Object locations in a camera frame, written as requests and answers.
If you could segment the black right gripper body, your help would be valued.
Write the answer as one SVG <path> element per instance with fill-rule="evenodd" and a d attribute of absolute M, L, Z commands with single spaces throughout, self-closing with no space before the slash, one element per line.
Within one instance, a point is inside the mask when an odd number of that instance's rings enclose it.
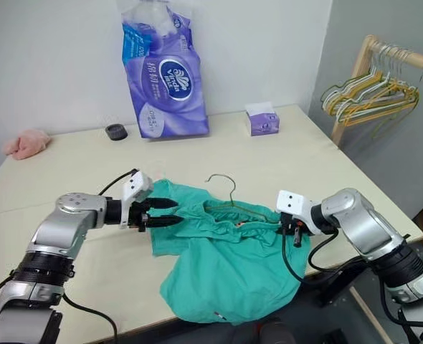
<path fill-rule="evenodd" d="M 278 233 L 282 235 L 283 242 L 286 242 L 287 238 L 291 237 L 293 246 L 296 248 L 302 247 L 303 237 L 310 235 L 310 231 L 303 221 L 286 213 L 281 213 L 280 215 L 280 230 Z"/>

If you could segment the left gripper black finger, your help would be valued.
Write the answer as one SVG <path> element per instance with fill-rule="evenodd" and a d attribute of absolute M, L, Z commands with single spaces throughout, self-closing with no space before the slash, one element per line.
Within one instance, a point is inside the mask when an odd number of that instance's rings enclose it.
<path fill-rule="evenodd" d="M 184 219 L 177 215 L 150 216 L 147 220 L 147 227 L 166 227 L 179 224 Z"/>
<path fill-rule="evenodd" d="M 174 200 L 167 198 L 150 198 L 150 207 L 154 209 L 170 209 L 178 206 Z"/>

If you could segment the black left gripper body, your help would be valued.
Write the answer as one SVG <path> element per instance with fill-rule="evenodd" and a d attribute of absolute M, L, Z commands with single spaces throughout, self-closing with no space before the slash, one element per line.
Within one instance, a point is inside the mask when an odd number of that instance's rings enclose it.
<path fill-rule="evenodd" d="M 145 231 L 147 228 L 154 227 L 155 222 L 148 214 L 152 206 L 152 198 L 147 198 L 142 202 L 134 201 L 129 208 L 128 227 L 137 231 Z"/>

